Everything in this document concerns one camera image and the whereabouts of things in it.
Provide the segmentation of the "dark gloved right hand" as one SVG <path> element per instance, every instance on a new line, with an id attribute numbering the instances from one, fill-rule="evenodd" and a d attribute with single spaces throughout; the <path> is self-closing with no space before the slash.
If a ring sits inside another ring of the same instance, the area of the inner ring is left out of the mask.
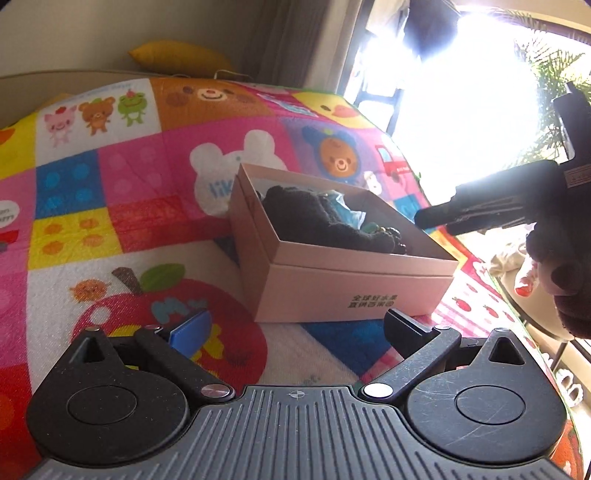
<path id="1" fill-rule="evenodd" d="M 536 222 L 526 249 L 540 283 L 554 300 L 562 325 L 590 337 L 590 208 L 572 207 Z"/>

